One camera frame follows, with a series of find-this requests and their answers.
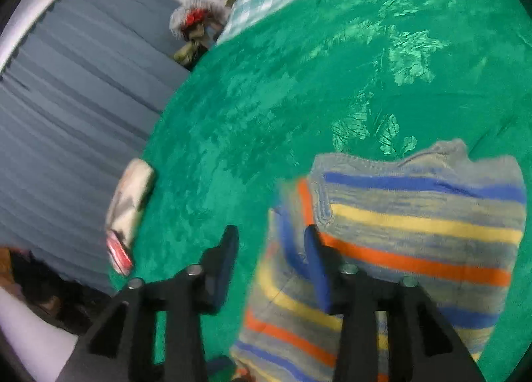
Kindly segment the striped knit sweater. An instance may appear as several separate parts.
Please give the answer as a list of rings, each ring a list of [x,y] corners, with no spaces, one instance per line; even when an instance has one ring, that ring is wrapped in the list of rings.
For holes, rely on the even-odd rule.
[[[515,158],[472,160],[459,139],[395,162],[318,155],[269,211],[242,328],[231,349],[253,381],[328,381],[342,320],[320,311],[304,232],[378,279],[417,279],[474,359],[508,295],[527,219]]]

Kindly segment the blue grey curtain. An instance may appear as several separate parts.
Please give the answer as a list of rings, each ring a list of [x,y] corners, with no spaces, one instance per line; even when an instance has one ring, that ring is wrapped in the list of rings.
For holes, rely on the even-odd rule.
[[[188,72],[176,0],[57,0],[1,75],[1,242],[110,292],[105,213]]]

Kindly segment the pile of clothes bag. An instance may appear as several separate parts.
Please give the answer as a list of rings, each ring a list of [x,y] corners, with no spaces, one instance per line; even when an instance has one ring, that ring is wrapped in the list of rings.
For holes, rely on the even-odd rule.
[[[173,59],[191,71],[215,44],[228,22],[231,9],[210,0],[186,0],[171,13],[169,28],[181,41]]]

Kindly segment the green floral bedspread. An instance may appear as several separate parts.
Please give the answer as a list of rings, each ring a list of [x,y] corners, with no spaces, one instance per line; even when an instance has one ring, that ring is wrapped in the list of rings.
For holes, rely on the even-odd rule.
[[[144,152],[158,180],[136,274],[173,276],[227,224],[241,247],[208,357],[227,353],[281,185],[320,153],[398,160],[461,139],[531,175],[531,19],[519,0],[296,0],[210,50]]]

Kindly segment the red smartphone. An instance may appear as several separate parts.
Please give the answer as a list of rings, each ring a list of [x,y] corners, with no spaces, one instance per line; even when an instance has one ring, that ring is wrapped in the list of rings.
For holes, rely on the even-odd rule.
[[[106,247],[114,270],[121,276],[128,277],[133,270],[133,259],[116,231],[107,232]]]

